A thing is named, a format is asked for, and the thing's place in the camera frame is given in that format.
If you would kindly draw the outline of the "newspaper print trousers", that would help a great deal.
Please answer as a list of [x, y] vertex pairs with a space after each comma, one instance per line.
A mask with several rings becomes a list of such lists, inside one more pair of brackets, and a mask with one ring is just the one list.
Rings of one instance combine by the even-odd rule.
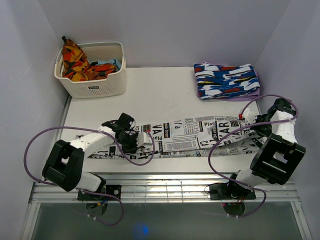
[[[235, 116], [202, 116], [184, 118], [160, 124], [137, 125], [135, 132], [150, 132], [154, 143], [127, 154], [131, 160], [177, 157], [205, 157], [216, 142], [231, 131], [249, 123]], [[264, 137], [254, 130], [245, 129], [223, 140], [212, 156], [229, 156], [256, 153], [265, 143]]]

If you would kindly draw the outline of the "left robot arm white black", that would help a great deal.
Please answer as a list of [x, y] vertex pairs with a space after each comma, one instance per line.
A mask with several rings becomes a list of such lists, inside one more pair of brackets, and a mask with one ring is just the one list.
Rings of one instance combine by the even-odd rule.
[[95, 132], [71, 141], [58, 140], [48, 156], [42, 176], [69, 192], [87, 190], [95, 199], [106, 195], [106, 181], [96, 174], [83, 171], [84, 159], [94, 152], [118, 142], [123, 153], [136, 153], [138, 133], [132, 133], [134, 118], [122, 113], [115, 121], [107, 121]]

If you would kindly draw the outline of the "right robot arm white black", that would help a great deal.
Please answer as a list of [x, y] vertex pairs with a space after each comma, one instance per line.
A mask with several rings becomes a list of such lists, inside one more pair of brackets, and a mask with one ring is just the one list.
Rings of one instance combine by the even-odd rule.
[[259, 147], [248, 169], [231, 175], [236, 181], [230, 180], [226, 184], [224, 193], [227, 198], [245, 198], [253, 187], [264, 183], [283, 185], [289, 180], [306, 153], [306, 148], [295, 138], [296, 121], [292, 118], [296, 113], [291, 103], [283, 98], [277, 98], [263, 115], [254, 115], [248, 109], [243, 111], [239, 118], [251, 124], [274, 124], [251, 128], [260, 137], [266, 137], [266, 141]]

